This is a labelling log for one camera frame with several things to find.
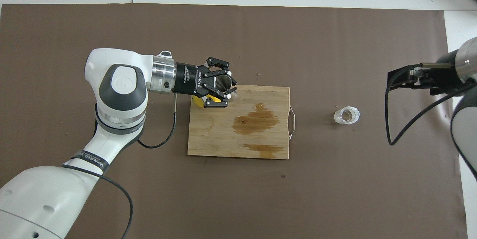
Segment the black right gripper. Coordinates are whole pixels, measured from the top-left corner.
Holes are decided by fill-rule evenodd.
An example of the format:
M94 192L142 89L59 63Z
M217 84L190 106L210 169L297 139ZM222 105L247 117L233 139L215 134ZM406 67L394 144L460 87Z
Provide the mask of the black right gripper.
M387 73L387 84L389 89L410 88L410 89L430 89L429 94L431 96L439 94L451 94L452 92L462 88L463 83L460 80L457 72L455 71L455 56L457 51L449 52L444 56L441 56L436 63L448 63L452 67L450 69L431 69L428 71L428 77L434 81L432 84L416 84L419 75L416 75L416 71L419 71L421 66L405 66ZM392 78L398 74L398 76L392 82Z

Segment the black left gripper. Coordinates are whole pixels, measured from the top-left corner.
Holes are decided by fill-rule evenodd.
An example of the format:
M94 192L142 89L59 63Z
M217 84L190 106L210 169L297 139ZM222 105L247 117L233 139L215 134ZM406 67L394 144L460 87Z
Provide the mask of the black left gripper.
M204 108L226 108L231 103L232 94L237 87L233 87L225 92L219 91L215 87L202 87L204 78L226 75L231 80L231 85L237 85L237 81L232 77L229 70L230 63L214 57L208 57L206 66L195 66L184 63L176 63L176 76L172 93L186 95L206 95L203 97Z

